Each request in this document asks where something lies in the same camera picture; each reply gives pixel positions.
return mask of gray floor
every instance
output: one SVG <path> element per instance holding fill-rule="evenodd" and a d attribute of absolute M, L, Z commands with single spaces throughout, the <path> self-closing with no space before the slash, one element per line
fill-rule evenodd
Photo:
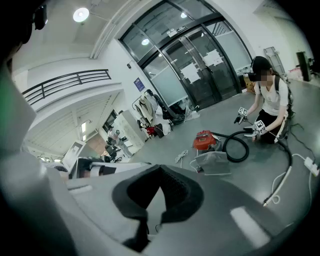
<path fill-rule="evenodd" d="M 294 96 L 293 109 L 296 112 L 292 123 L 300 123 L 304 127 L 304 131 L 299 127 L 294 127 L 292 131 L 313 150 L 319 160 L 320 88 L 300 81 L 292 81 L 290 88 Z M 148 140 L 130 162 L 150 162 L 179 167 L 180 162 L 175 163 L 175 158 L 182 151 L 189 150 L 189 154 L 183 158 L 182 168 L 192 170 L 189 163 L 196 156 L 196 150 L 191 148 L 196 134 L 202 130 L 210 130 L 230 135 L 241 130 L 242 127 L 249 124 L 238 125 L 233 123 L 238 109 L 240 106 L 249 109 L 253 102 L 254 95 L 246 92 L 206 108 L 199 112 L 201 115 L 199 118 L 175 126 L 169 135 Z M 253 113 L 249 120 L 253 121 L 258 112 Z M 223 179 L 241 188 L 257 201 L 263 202 L 271 193 L 274 178 L 286 171 L 288 166 L 287 155 L 280 150 L 280 146 L 277 144 L 253 143 L 244 136 L 241 136 L 241 138 L 247 142 L 250 148 L 249 157 L 241 163 L 230 163 L 232 175 Z M 288 145 L 292 154 L 298 153 L 303 157 L 309 156 L 312 158 L 311 153 L 297 142 L 292 135 L 288 138 Z M 229 142 L 227 150 L 233 157 L 240 157 L 244 153 L 243 146 L 236 141 Z M 309 208 L 309 173 L 309 170 L 304 167 L 303 160 L 296 156 L 293 157 L 292 172 L 279 193 L 281 202 L 279 204 L 271 202 L 268 205 L 285 224 L 290 224 L 302 218 Z M 318 181 L 319 177 L 312 177 L 312 194 L 315 194 Z"/>

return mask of white paper sign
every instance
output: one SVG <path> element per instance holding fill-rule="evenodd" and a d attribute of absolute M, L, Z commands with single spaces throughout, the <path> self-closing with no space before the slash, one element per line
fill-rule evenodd
<path fill-rule="evenodd" d="M 214 49 L 206 54 L 206 56 L 203 57 L 203 61 L 205 62 L 207 67 L 210 67 L 211 65 L 218 65 L 220 63 L 223 63 L 224 61 L 222 60 L 219 52 L 217 49 Z"/>
<path fill-rule="evenodd" d="M 181 73 L 184 75 L 186 79 L 189 79 L 191 84 L 200 79 L 200 76 L 197 72 L 197 68 L 193 63 L 181 69 Z"/>

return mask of black hose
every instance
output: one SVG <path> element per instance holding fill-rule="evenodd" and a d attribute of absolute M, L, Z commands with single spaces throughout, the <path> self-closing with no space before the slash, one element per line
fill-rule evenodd
<path fill-rule="evenodd" d="M 289 166 L 292 166 L 292 154 L 291 154 L 291 151 L 290 149 L 287 147 L 287 145 L 285 145 L 281 140 L 278 140 L 278 144 L 283 147 L 283 149 L 287 152 L 288 156 L 289 156 Z"/>
<path fill-rule="evenodd" d="M 242 139 L 240 139 L 238 137 L 235 137 L 235 136 L 238 135 L 238 134 L 252 133 L 252 129 L 251 129 L 251 131 L 248 131 L 248 130 L 237 131 L 235 133 L 232 133 L 231 135 L 224 135 L 224 134 L 216 133 L 216 132 L 213 132 L 213 131 L 212 131 L 212 133 L 214 135 L 226 138 L 226 140 L 224 141 L 223 146 L 222 146 L 222 151 L 226 153 L 226 156 L 227 156 L 227 158 L 228 158 L 228 160 L 230 162 L 240 163 L 240 162 L 242 162 L 242 161 L 247 159 L 247 157 L 249 156 L 249 147 L 248 147 L 247 143 L 245 143 Z M 227 143 L 228 143 L 229 140 L 235 140 L 237 142 L 240 142 L 244 146 L 245 154 L 244 154 L 243 157 L 241 157 L 241 158 L 233 158 L 228 154 L 228 152 L 227 152 Z"/>

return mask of red vacuum cleaner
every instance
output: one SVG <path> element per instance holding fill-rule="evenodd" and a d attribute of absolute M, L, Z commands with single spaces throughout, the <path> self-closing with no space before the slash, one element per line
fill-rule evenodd
<path fill-rule="evenodd" d="M 201 154 L 209 151 L 222 151 L 221 141 L 209 130 L 203 130 L 196 134 L 193 147 Z"/>

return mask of person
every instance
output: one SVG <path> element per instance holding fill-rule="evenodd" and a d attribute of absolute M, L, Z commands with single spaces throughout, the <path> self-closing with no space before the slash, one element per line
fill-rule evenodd
<path fill-rule="evenodd" d="M 115 146 L 122 149 L 124 155 L 127 158 L 131 158 L 133 156 L 133 154 L 129 151 L 129 149 L 125 145 L 125 143 L 119 138 L 119 134 L 120 134 L 120 132 L 118 130 L 114 131 L 112 126 L 109 127 L 108 136 L 111 139 L 115 140 Z"/>
<path fill-rule="evenodd" d="M 254 103 L 249 108 L 247 115 L 258 108 L 262 96 L 264 102 L 256 121 L 261 120 L 265 125 L 261 140 L 273 144 L 285 135 L 284 130 L 288 122 L 288 86 L 280 79 L 279 74 L 272 69 L 271 64 L 265 57 L 256 56 L 251 67 L 253 73 L 256 74 L 257 81 L 254 86 Z M 276 91 L 275 80 L 278 80 L 278 91 Z"/>

